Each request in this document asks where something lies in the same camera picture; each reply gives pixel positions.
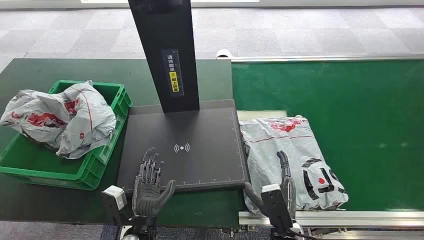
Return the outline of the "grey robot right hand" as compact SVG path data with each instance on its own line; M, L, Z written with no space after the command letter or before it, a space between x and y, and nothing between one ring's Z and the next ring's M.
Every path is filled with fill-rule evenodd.
M287 155L282 150L276 155L280 159L281 184L264 185L260 194L256 194L252 185L245 182L244 190L259 211L269 218L271 224L291 228L296 219L296 188L291 178Z

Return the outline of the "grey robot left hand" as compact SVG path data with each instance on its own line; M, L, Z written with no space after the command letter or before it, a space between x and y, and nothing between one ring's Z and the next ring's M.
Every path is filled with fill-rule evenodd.
M141 161L135 177L132 196L132 211L136 216L156 217L163 206L174 195L176 181L170 180L161 190L162 160L155 147L149 148Z

